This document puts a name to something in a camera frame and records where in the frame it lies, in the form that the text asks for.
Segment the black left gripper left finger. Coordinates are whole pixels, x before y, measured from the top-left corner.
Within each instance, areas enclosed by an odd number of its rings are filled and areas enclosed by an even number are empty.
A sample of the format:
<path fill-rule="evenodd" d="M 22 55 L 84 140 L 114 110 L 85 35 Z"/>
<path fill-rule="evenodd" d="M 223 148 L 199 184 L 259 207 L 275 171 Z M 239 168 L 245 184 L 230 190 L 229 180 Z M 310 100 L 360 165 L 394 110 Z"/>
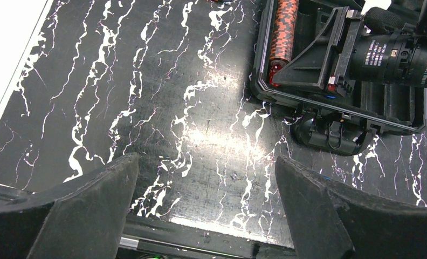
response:
<path fill-rule="evenodd" d="M 136 153 L 39 193 L 0 185 L 0 258 L 115 258 Z"/>

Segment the orange black chip stack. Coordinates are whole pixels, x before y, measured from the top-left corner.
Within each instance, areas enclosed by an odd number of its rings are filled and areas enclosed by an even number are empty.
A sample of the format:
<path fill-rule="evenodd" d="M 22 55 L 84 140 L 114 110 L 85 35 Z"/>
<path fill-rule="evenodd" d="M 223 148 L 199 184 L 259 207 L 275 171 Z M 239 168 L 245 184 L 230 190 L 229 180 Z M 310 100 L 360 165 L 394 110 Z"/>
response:
<path fill-rule="evenodd" d="M 271 67 L 283 67 L 292 59 L 298 7 L 298 0 L 277 1 L 269 57 Z"/>

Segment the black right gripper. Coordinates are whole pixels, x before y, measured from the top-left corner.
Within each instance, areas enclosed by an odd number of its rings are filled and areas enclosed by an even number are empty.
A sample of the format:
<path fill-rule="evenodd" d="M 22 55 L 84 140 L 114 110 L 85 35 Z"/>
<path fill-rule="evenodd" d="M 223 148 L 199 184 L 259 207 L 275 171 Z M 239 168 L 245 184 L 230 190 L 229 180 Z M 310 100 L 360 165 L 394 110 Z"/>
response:
<path fill-rule="evenodd" d="M 355 81 L 427 88 L 427 1 L 416 26 L 378 6 L 355 16 L 334 8 L 313 41 L 271 83 L 283 90 L 326 90 L 345 96 Z"/>

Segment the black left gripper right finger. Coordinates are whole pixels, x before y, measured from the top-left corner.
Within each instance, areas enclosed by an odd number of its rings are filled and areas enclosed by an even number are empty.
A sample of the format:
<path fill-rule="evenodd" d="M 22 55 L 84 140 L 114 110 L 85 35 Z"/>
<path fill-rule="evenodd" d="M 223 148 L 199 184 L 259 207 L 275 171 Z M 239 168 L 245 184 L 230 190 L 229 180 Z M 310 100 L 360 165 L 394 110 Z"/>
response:
<path fill-rule="evenodd" d="M 282 156 L 275 176 L 299 258 L 427 258 L 427 208 L 366 193 Z"/>

